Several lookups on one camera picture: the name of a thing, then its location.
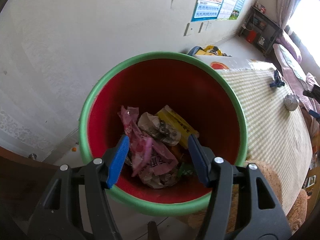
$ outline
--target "metal screw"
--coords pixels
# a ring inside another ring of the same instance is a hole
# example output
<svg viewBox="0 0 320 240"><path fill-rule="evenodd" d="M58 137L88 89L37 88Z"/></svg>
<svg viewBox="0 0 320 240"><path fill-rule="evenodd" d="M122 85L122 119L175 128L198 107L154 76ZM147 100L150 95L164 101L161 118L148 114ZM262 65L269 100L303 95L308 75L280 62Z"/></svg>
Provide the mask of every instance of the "metal screw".
<svg viewBox="0 0 320 240"><path fill-rule="evenodd" d="M258 168L257 165L255 165L254 163L249 164L249 169L256 170L257 168Z"/></svg>
<svg viewBox="0 0 320 240"><path fill-rule="evenodd" d="M101 164L102 163L102 159L101 158L96 158L93 160L94 164Z"/></svg>
<svg viewBox="0 0 320 240"><path fill-rule="evenodd" d="M68 169L68 165L66 165L66 164L63 164L60 166L60 170L62 170L62 171L66 171L67 169Z"/></svg>
<svg viewBox="0 0 320 240"><path fill-rule="evenodd" d="M215 161L216 163L223 163L223 162L224 162L224 160L223 160L221 157L215 157L215 158L214 158L214 161Z"/></svg>

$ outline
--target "pink wrapper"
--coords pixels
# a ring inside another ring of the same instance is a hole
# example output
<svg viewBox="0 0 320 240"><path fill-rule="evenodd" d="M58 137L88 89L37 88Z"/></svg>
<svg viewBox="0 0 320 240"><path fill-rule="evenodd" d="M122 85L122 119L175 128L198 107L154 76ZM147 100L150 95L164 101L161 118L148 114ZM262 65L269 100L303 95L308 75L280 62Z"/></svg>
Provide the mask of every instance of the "pink wrapper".
<svg viewBox="0 0 320 240"><path fill-rule="evenodd" d="M150 173L162 175L171 171L178 161L167 147L160 141L154 140L145 132L141 132L136 122L139 116L138 107L121 106L118 115L124 126L124 133L130 140L132 153L132 176L139 174L144 178Z"/></svg>

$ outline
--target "window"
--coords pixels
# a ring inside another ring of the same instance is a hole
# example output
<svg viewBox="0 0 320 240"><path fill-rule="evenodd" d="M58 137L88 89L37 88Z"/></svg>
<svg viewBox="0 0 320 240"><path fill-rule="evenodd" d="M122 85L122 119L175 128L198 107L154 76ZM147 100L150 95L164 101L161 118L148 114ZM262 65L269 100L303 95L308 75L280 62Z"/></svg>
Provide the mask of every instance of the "window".
<svg viewBox="0 0 320 240"><path fill-rule="evenodd" d="M320 66L320 13L317 8L320 8L319 0L301 0L288 25Z"/></svg>

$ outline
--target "striped tablecloth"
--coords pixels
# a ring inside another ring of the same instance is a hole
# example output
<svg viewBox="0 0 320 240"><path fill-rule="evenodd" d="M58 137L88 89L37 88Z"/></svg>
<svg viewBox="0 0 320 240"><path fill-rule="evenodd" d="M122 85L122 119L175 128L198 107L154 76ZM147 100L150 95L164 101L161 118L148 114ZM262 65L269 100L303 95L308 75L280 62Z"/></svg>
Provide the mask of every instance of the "striped tablecloth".
<svg viewBox="0 0 320 240"><path fill-rule="evenodd" d="M217 72L233 88L248 126L247 159L270 164L277 172L283 194L283 210L289 212L305 180L311 157L311 141L300 108L289 112L284 97L289 85L270 88L274 69L229 69Z"/></svg>

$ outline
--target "wooden cabinet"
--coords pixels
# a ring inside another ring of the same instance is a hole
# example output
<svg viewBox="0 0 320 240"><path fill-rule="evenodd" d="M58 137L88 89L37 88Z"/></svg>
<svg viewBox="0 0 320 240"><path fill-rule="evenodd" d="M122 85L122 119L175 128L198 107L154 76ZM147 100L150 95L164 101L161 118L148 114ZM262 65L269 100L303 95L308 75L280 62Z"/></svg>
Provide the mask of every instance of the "wooden cabinet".
<svg viewBox="0 0 320 240"><path fill-rule="evenodd" d="M0 201L9 214L29 220L57 169L0 147Z"/></svg>
<svg viewBox="0 0 320 240"><path fill-rule="evenodd" d="M308 194L308 218L308 216L318 203L320 197L320 167L315 167L312 170L308 171L305 190Z"/></svg>

